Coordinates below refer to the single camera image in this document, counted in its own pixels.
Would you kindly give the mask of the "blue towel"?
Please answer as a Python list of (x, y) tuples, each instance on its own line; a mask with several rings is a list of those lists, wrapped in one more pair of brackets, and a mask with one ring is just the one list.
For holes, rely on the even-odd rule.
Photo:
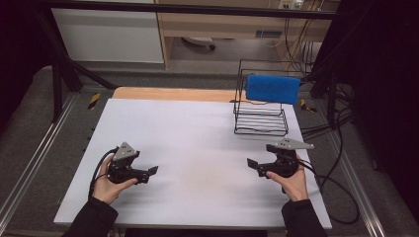
[(276, 75), (249, 75), (246, 80), (246, 99), (292, 105), (297, 100), (300, 80)]

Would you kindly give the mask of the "black wire rack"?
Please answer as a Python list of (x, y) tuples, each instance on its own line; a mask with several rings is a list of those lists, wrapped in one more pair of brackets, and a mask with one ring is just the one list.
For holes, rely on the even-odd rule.
[(231, 101), (236, 134), (285, 136), (289, 133), (286, 109), (292, 105), (247, 100), (245, 90), (247, 77), (253, 74), (296, 78), (285, 74), (283, 63), (278, 60), (239, 60), (235, 99)]

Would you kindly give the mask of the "aluminium rail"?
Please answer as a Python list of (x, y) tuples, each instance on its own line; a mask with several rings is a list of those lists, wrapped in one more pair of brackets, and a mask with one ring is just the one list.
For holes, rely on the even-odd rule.
[(385, 231), (377, 217), (377, 213), (361, 183), (354, 167), (350, 163), (350, 158), (346, 154), (341, 139), (337, 131), (332, 131), (329, 135), (331, 142), (333, 143), (334, 149), (340, 157), (340, 167), (343, 175), (348, 183), (348, 186), (354, 196), (366, 225), (367, 230), (371, 237), (385, 237)]
[(62, 107), (62, 114), (58, 117), (57, 121), (53, 122), (49, 126), (46, 134), (42, 138), (41, 143), (38, 145), (37, 150), (31, 157), (22, 175), (19, 177), (17, 183), (13, 187), (13, 190), (10, 192), (5, 202), (0, 207), (0, 233), (5, 231), (8, 223), (12, 219), (17, 207), (22, 201), (23, 196), (29, 188), (32, 180), (34, 179), (34, 176), (36, 175), (43, 162), (43, 159), (47, 155), (51, 145), (59, 134), (78, 97), (78, 93), (69, 94)]

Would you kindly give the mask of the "yellow black floor tape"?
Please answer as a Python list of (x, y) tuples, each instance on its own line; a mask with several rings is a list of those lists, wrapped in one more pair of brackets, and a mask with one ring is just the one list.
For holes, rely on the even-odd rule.
[(101, 97), (101, 93), (96, 93), (96, 94), (93, 95), (93, 97), (92, 97), (92, 99), (91, 99), (91, 101), (88, 105), (88, 110), (94, 110), (94, 108), (95, 108), (97, 102), (99, 101), (100, 97)]
[(300, 103), (300, 108), (304, 111), (309, 111), (311, 113), (317, 113), (317, 109), (316, 108), (311, 108), (307, 105), (306, 100), (305, 99), (300, 99), (299, 100)]

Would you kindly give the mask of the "wooden desk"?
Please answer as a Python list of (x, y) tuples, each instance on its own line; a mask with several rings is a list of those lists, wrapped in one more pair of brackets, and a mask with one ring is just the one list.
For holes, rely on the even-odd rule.
[[(279, 0), (154, 0), (157, 4), (279, 9)], [(335, 12), (341, 0), (304, 0), (297, 11)], [(259, 39), (273, 47), (279, 57), (298, 62), (308, 42), (323, 42), (331, 22), (270, 17), (244, 17), (195, 14), (157, 15), (164, 64), (171, 64), (175, 38)]]

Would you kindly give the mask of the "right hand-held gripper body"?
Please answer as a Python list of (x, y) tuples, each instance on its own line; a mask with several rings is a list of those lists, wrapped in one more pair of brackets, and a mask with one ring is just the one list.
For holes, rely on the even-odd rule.
[(277, 159), (273, 163), (259, 164), (257, 168), (260, 177), (266, 177), (268, 171), (274, 172), (281, 177), (291, 177), (299, 166), (296, 152), (299, 149), (313, 149), (314, 145), (297, 141), (291, 138), (283, 138), (279, 142), (273, 144), (279, 148), (276, 155)]

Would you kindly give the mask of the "white chair base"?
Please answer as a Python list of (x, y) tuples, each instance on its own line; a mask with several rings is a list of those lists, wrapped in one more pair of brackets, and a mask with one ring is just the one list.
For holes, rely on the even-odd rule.
[(196, 45), (207, 46), (210, 50), (215, 50), (216, 46), (214, 45), (211, 38), (190, 38), (190, 37), (183, 37), (183, 40), (193, 43)]

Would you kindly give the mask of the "white power strip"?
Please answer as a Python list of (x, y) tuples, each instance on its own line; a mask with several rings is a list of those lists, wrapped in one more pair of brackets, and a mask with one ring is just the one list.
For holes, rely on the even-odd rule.
[(279, 0), (279, 9), (298, 10), (302, 7), (304, 0)]

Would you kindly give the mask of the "wooden table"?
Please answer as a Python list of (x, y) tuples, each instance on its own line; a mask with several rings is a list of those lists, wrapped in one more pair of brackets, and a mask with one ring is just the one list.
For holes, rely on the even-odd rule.
[(182, 88), (120, 87), (115, 90), (113, 99), (228, 103), (235, 99), (235, 91)]

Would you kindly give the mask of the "black metal frame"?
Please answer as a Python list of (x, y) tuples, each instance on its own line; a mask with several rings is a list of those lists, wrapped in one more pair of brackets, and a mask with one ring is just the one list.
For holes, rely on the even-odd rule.
[(323, 115), (326, 124), (331, 129), (336, 129), (340, 123), (338, 117), (341, 112), (336, 107), (339, 99), (350, 101), (345, 95), (338, 94), (338, 82), (334, 72), (325, 68), (314, 68), (309, 72), (294, 66), (290, 61), (283, 63), (283, 69), (287, 76), (295, 76), (300, 80), (301, 91), (298, 96), (301, 99), (310, 99), (316, 105), (316, 109)]
[(107, 89), (117, 89), (118, 86), (106, 81), (102, 77), (91, 72), (81, 64), (75, 62), (67, 53), (60, 32), (53, 28), (50, 19), (45, 13), (54, 9), (75, 9), (94, 11), (117, 11), (117, 12), (145, 12), (145, 13), (169, 13), (169, 14), (195, 14), (195, 15), (220, 15), (220, 16), (244, 16), (244, 17), (270, 17), (309, 20), (341, 20), (348, 17), (347, 13), (297, 11), (297, 10), (269, 10), (244, 7), (221, 7), (199, 6), (179, 4), (150, 4), (150, 3), (126, 3), (104, 1), (79, 1), (79, 0), (33, 0), (29, 2), (35, 18), (39, 22), (42, 31), (49, 43), (50, 57), (52, 60), (54, 117), (53, 120), (63, 114), (62, 92), (59, 79), (62, 78), (67, 88), (72, 92), (79, 92), (83, 88), (76, 72), (89, 77)]

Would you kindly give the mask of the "person's right hand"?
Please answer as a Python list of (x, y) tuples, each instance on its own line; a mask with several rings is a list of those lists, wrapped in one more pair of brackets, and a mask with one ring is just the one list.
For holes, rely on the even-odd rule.
[(290, 198), (291, 201), (309, 199), (306, 186), (306, 175), (302, 165), (299, 165), (296, 172), (288, 178), (281, 177), (280, 175), (271, 171), (268, 171), (266, 175), (268, 178), (282, 186), (286, 195)]

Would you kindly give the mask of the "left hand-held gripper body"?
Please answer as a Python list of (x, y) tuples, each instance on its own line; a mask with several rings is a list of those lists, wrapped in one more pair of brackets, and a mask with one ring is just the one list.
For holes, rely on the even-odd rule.
[(149, 175), (147, 171), (132, 169), (131, 164), (136, 150), (127, 142), (123, 142), (117, 149), (108, 169), (108, 175), (114, 184), (123, 183), (129, 179), (136, 178), (139, 184), (147, 184)]

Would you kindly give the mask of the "white table mat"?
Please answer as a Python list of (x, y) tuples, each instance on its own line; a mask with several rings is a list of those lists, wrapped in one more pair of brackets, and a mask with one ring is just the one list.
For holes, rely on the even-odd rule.
[(147, 184), (114, 201), (121, 227), (279, 229), (288, 198), (249, 168), (274, 161), (276, 136), (236, 134), (229, 102), (109, 100), (54, 219), (70, 224), (85, 203), (93, 172), (110, 149), (139, 151), (135, 169), (158, 169)]

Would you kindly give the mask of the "white cabinet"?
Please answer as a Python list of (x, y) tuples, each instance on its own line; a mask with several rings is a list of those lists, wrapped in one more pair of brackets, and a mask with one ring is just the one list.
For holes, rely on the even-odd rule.
[(53, 9), (65, 47), (78, 61), (164, 61), (152, 13)]

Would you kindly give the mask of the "person's left hand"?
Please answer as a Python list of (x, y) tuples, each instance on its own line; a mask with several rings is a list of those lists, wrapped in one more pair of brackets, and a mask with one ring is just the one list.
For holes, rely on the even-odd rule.
[(109, 164), (111, 163), (114, 154), (111, 153), (102, 163), (99, 176), (95, 180), (92, 197), (96, 198), (106, 204), (111, 204), (119, 194), (137, 183), (137, 179), (129, 179), (120, 184), (114, 184), (108, 178)]

